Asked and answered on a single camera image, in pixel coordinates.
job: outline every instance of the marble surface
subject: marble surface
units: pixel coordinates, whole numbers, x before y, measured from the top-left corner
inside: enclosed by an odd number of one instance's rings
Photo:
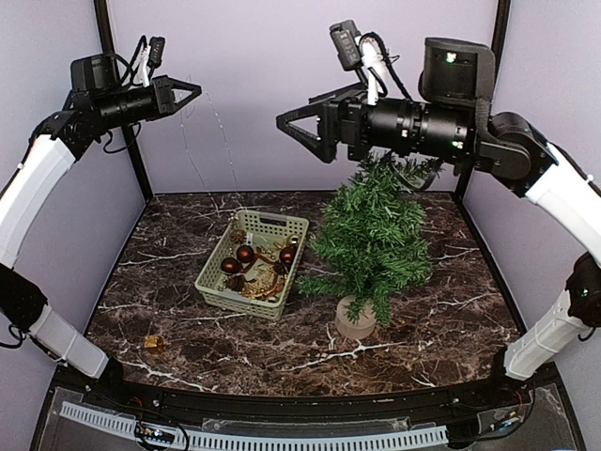
[[[415,196],[427,212],[434,271],[393,299],[393,324],[361,343],[333,320],[338,299],[294,288],[277,322],[204,303],[193,283],[239,209],[311,221],[324,193],[167,194],[154,198],[100,300],[88,337],[125,366],[126,379],[230,395],[354,396],[483,379],[518,336],[467,225],[448,194]],[[328,273],[310,249],[300,274]],[[162,335],[165,352],[144,350]]]

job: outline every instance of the black frame post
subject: black frame post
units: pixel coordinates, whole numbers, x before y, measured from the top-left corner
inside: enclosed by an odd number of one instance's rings
[[[98,32],[100,34],[100,46],[104,53],[114,53],[115,43],[113,42],[113,32],[111,31],[111,23],[109,20],[109,11],[106,0],[94,0],[94,9],[96,11],[96,23],[98,25]],[[123,126],[121,127],[123,132],[123,138],[128,146],[128,153],[130,154],[131,165],[133,166],[133,172],[140,185],[140,191],[144,196],[144,200],[148,203],[154,196],[152,193],[152,187],[150,186],[150,180],[144,167],[144,161],[142,160],[142,154],[140,147],[136,140],[135,132],[133,127]]]
[[[511,0],[499,0],[497,3],[497,17],[495,18],[495,29],[492,34],[492,42],[490,49],[495,54],[495,79],[499,75],[499,67],[501,66],[501,57],[503,47],[505,45],[505,36],[507,35],[507,24],[509,23],[509,9]],[[473,163],[459,176],[459,181],[455,187],[455,195],[460,200],[466,195],[468,186],[470,185],[471,174],[473,172]]]

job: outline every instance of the dark red bauble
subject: dark red bauble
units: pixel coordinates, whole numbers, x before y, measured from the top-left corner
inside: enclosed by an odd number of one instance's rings
[[[254,259],[254,250],[251,246],[246,244],[239,247],[236,251],[236,258],[241,263],[250,263]]]
[[[280,261],[286,265],[291,265],[294,261],[294,255],[297,253],[297,248],[287,246],[280,251]]]
[[[222,271],[228,274],[238,274],[242,271],[242,264],[233,257],[224,258],[222,261]]]

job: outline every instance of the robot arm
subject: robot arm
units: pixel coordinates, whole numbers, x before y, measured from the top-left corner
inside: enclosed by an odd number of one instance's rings
[[[39,288],[13,268],[46,199],[94,141],[100,142],[118,126],[171,116],[201,94],[200,86],[166,76],[150,79],[161,64],[163,46],[163,38],[152,38],[150,45],[146,38],[140,40],[140,85],[134,82],[132,68],[138,51],[120,80],[114,64],[115,59],[122,60],[120,56],[99,54],[73,61],[72,90],[64,111],[39,124],[23,161],[0,194],[0,311],[57,362],[72,365],[93,379],[102,376],[109,363],[107,355],[53,311]],[[127,75],[130,81],[124,86]],[[189,95],[176,101],[174,89]]]
[[[356,27],[347,21],[332,29]],[[354,54],[361,49],[352,43],[361,38],[359,32],[349,34],[354,39],[331,37],[343,68],[357,70],[362,62]],[[425,102],[381,96],[373,103],[360,77],[358,84],[310,99],[276,122],[324,163],[334,160],[342,143],[353,161],[378,146],[401,156],[437,157],[452,164],[456,174],[473,164],[548,212],[585,247],[588,253],[558,301],[501,356],[502,375],[524,381],[582,331],[601,325],[601,193],[569,155],[524,118],[490,116],[494,67],[494,55],[484,45],[427,38],[419,85]],[[307,117],[316,117],[316,134],[293,123]]]

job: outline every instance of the green plastic basket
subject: green plastic basket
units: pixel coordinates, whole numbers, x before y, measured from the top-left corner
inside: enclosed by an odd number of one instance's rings
[[[246,230],[248,234],[253,234],[253,246],[271,245],[276,241],[284,240],[290,235],[297,235],[300,238],[299,248],[292,262],[284,290],[280,294],[280,299],[276,303],[269,303],[248,299],[229,289],[223,291],[217,289],[227,277],[221,271],[221,262],[224,258],[230,256],[231,249],[236,248],[236,245],[230,239],[231,232],[235,230],[233,224],[230,224],[225,230],[213,253],[208,258],[203,271],[200,272],[200,275],[196,279],[195,286],[202,294],[205,302],[210,305],[277,321],[282,317],[285,301],[288,298],[294,277],[301,262],[307,230],[309,229],[309,221],[283,214],[250,210],[239,211],[236,216],[239,226]]]

